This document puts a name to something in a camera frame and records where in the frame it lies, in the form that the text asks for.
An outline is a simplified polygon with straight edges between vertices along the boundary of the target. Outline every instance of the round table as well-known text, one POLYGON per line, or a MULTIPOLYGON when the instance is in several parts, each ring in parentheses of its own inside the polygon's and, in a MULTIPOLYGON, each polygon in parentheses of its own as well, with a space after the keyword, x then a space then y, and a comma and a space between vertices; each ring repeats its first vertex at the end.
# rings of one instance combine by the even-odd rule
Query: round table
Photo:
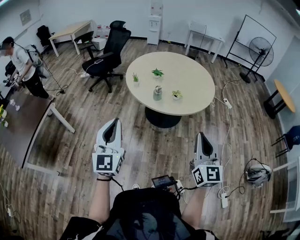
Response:
POLYGON ((215 96, 215 84, 208 71, 196 61, 173 52, 152 52, 135 59, 127 69, 126 83, 132 95, 146 106, 145 114, 160 128, 175 126, 183 115, 195 114, 206 108, 215 96), (156 79, 152 70, 164 75, 156 79), (133 73, 139 78, 134 85, 133 73), (153 91, 162 86, 162 99, 155 101, 153 91), (182 98, 174 100, 172 91, 182 98))
POLYGON ((266 110, 269 117, 275 119, 276 114, 284 109, 285 106, 287 106, 291 110, 291 112, 295 113, 296 107, 285 87, 277 79, 274 80, 274 84, 277 90, 263 103, 264 109, 266 110), (270 102, 278 93, 280 94, 282 100, 279 101, 275 106, 272 106, 270 102))

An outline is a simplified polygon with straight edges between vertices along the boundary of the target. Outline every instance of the black cap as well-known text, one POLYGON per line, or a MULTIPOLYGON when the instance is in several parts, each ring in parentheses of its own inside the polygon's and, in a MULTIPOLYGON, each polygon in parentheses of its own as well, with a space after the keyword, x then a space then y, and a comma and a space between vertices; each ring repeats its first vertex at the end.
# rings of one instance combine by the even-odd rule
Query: black cap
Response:
POLYGON ((13 43, 14 39, 12 37, 7 37, 6 39, 3 40, 3 42, 0 44, 0 50, 6 49, 6 47, 10 44, 13 43))

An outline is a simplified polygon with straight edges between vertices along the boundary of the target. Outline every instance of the electric fan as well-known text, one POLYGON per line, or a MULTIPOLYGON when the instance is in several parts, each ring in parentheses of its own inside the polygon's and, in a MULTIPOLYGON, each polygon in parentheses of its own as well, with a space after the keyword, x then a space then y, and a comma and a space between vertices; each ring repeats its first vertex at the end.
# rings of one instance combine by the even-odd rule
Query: electric fan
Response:
POLYGON ((249 45, 249 54, 254 64, 250 70, 245 73, 240 73, 240 77, 247 83, 250 83, 248 75, 255 65, 266 67, 270 65, 274 59, 272 45, 262 37, 253 38, 249 45))

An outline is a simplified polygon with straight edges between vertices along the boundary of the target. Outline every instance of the wooden floor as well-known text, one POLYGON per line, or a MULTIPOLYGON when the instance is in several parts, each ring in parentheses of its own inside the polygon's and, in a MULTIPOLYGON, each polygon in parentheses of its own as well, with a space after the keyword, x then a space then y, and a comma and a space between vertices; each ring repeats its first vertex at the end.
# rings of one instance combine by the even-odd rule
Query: wooden floor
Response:
MULTIPOLYGON (((48 117, 42 126, 30 155, 30 162, 60 171, 60 177, 52 177, 29 169, 20 169, 0 145, 0 182, 15 210, 21 215, 19 235, 27 240, 59 239, 72 216, 88 215, 96 184, 92 172, 91 155, 97 131, 109 120, 119 117, 123 129, 123 148, 127 151, 125 163, 116 179, 130 189, 134 183, 142 188, 151 187, 151 178, 169 174, 180 179, 185 187, 195 185, 189 175, 189 161, 193 159, 195 136, 203 131, 219 145, 229 128, 227 108, 220 102, 209 106, 195 115, 182 117, 180 123, 170 129, 152 126, 145 118, 145 107, 130 94, 126 81, 112 79, 112 93, 107 92, 101 82, 88 92, 93 79, 82 79, 72 70, 81 72, 83 55, 78 56, 72 44, 58 48, 60 57, 50 53, 45 57, 48 67, 61 85, 68 84, 66 94, 55 99, 56 108, 76 129, 74 134, 54 117, 48 117)), ((182 46, 168 43, 147 45, 144 40, 131 39, 122 52, 122 65, 116 69, 126 72, 137 57, 155 51, 170 51, 183 54, 182 46)), ((200 62, 211 74, 216 85, 216 97, 221 99, 225 82, 234 80, 225 68, 224 61, 217 58, 211 64, 212 56, 200 52, 200 62)), ((241 69, 232 69, 238 76, 241 69)), ((57 88, 55 83, 48 86, 57 88)), ((262 81, 239 85, 229 84, 225 97, 233 108, 230 110, 232 129, 228 142, 232 146, 232 159, 225 169, 224 185, 234 189, 238 186, 245 164, 251 156, 271 168, 286 162, 283 156, 275 159, 275 147, 271 142, 281 135, 278 119, 271 120, 262 107, 268 92, 262 81)), ((229 149, 225 147, 224 158, 229 149)), ((235 191, 229 198, 229 207, 221 208, 217 198, 220 185, 214 186, 206 197, 200 227, 212 230, 220 239, 260 239, 260 230, 284 229, 283 214, 271 215, 271 209, 285 206, 287 174, 282 170, 274 174, 262 188, 254 189, 242 181, 246 188, 244 195, 235 191)), ((111 183, 111 200, 120 188, 111 183)), ((185 193, 186 201, 192 191, 185 193)), ((185 207, 180 201, 181 209, 185 207)), ((10 221, 0 195, 0 223, 8 229, 10 221)))

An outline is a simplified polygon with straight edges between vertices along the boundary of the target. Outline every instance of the person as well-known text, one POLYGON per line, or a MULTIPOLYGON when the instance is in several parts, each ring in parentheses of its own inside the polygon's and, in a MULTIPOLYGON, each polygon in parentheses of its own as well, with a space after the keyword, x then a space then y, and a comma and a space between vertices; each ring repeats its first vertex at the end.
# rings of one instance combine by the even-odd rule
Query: person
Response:
POLYGON ((23 48, 15 46, 15 42, 12 37, 7 37, 0 44, 0 56, 1 55, 9 56, 15 66, 15 71, 11 75, 10 80, 13 80, 15 75, 19 73, 20 79, 18 82, 24 81, 25 86, 32 95, 40 98, 48 98, 50 100, 54 99, 52 94, 49 95, 45 91, 38 76, 38 72, 33 66, 29 55, 23 48))
POLYGON ((60 240, 217 239, 198 227, 205 188, 194 191, 182 214, 173 193, 153 187, 119 193, 110 211, 111 179, 97 180, 88 218, 72 217, 60 240))

